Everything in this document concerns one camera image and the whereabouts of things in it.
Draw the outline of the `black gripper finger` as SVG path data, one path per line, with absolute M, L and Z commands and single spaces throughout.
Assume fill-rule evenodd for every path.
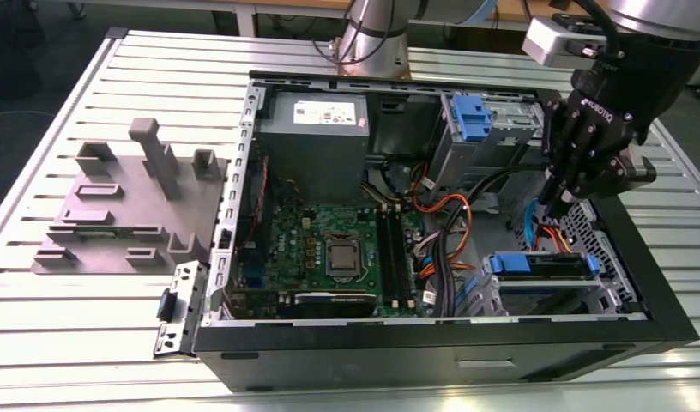
M 574 203 L 594 193 L 600 175 L 596 139 L 600 136 L 599 102 L 590 96 L 571 96 L 545 111 L 543 151 L 548 165 L 539 203 L 548 215 L 564 215 Z
M 596 154 L 592 156 L 600 175 L 594 181 L 594 193 L 586 199 L 612 197 L 655 181 L 655 167 L 639 151 L 636 138 L 640 136 L 630 123 L 620 119 L 611 124 L 600 122 Z

